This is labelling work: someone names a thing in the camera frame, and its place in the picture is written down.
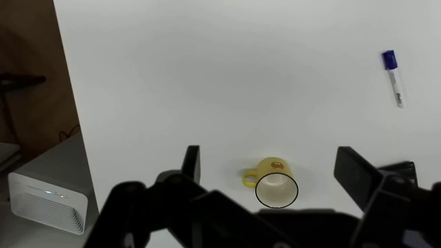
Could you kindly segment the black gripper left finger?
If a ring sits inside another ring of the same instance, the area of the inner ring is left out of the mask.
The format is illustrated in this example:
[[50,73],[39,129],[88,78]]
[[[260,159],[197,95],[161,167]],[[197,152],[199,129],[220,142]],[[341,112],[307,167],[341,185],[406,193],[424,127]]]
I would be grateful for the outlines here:
[[168,230],[183,248],[294,248],[294,241],[220,192],[199,185],[199,146],[185,149],[181,167],[151,186],[115,185],[84,248],[146,248]]

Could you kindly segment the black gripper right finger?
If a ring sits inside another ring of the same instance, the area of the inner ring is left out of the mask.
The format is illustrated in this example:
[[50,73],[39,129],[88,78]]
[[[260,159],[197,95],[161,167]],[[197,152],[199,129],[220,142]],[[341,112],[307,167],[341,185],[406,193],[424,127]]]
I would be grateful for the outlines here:
[[351,248],[439,248],[439,184],[420,188],[413,163],[376,168],[340,146],[333,177],[362,211]]

